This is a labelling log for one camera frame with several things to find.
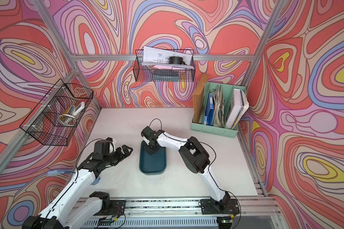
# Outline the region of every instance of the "wire basket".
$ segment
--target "wire basket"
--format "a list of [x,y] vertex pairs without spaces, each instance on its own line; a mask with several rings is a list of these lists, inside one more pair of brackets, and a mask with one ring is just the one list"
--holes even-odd
[[170,82],[193,82],[195,80],[195,62],[193,49],[166,49],[168,51],[179,52],[192,55],[191,66],[194,69],[153,69],[153,65],[142,65],[143,49],[135,50],[136,60],[134,63],[135,81],[170,81]]
[[[50,99],[48,104],[39,111],[39,115],[35,118],[33,123],[30,125],[23,125],[34,109],[22,122],[20,128],[43,145],[67,146],[88,105],[92,101],[93,90],[79,84],[65,84],[63,81],[62,85],[57,88],[58,90],[55,92],[55,95]],[[84,102],[85,107],[78,113],[76,118],[71,118],[63,114],[69,107],[77,107],[81,102]]]

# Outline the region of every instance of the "mint green magazine holder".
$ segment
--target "mint green magazine holder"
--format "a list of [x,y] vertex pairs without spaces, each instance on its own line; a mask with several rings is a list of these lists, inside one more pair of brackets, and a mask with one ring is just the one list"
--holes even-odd
[[[209,90],[216,89],[217,85],[220,85],[223,89],[224,116],[226,118],[227,112],[228,112],[228,105],[229,105],[230,101],[232,100],[232,96],[233,96],[233,89],[235,89],[235,88],[241,89],[246,94],[246,88],[243,86],[206,82],[205,88],[204,88],[204,97],[203,97],[203,102],[202,102],[202,104],[204,106],[206,106],[206,99],[208,98]],[[233,130],[215,127],[215,126],[203,125],[202,120],[204,118],[204,113],[205,113],[205,111],[202,112],[199,123],[194,123],[194,122],[191,123],[190,130],[208,133],[208,134],[212,134],[212,135],[225,136],[225,137],[230,137],[230,138],[234,138],[237,135],[238,125],[236,125],[236,127]]]

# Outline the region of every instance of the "roll of tape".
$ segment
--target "roll of tape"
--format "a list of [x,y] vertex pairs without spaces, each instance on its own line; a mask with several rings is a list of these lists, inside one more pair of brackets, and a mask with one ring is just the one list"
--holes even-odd
[[174,64],[174,65],[185,64],[185,62],[183,62],[183,58],[182,57],[178,57],[178,56],[170,56],[169,63],[170,64]]

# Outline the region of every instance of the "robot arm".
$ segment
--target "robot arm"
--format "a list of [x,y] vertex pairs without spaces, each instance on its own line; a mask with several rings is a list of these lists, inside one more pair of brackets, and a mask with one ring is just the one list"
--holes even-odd
[[78,229],[97,212],[110,209],[112,206],[109,194],[94,192],[81,207],[69,215],[77,200],[99,174],[107,166],[117,165],[131,152],[132,148],[126,145],[115,150],[111,138],[97,141],[94,152],[78,167],[78,173],[38,216],[29,216],[22,229]]
[[215,209],[221,212],[229,203],[228,192],[223,191],[222,186],[209,166],[209,154],[195,137],[182,139],[172,136],[165,131],[153,131],[149,126],[142,131],[143,140],[148,144],[146,151],[152,155],[160,147],[167,147],[179,151],[186,167],[193,173],[199,174],[208,188],[210,196],[216,201]]

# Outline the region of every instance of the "white tabletop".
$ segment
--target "white tabletop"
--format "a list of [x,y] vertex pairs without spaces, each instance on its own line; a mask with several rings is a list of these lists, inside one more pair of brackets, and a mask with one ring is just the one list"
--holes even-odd
[[[167,149],[167,167],[162,174],[145,175],[139,170],[141,131],[151,120],[159,118],[162,130],[181,138],[194,136],[198,141],[211,145],[217,153],[212,164],[216,178],[227,191],[236,196],[256,196],[239,140],[190,130],[192,108],[104,108],[101,110],[88,142],[93,139],[116,140],[116,147],[127,145],[132,154],[117,166],[101,172],[101,180],[84,192],[88,197],[94,191],[108,192],[111,197],[198,197],[209,196],[208,189],[197,174],[188,170],[178,151]],[[160,129],[160,122],[153,121],[151,129]],[[202,144],[214,159],[213,151]],[[94,143],[83,151],[78,165],[93,152]]]

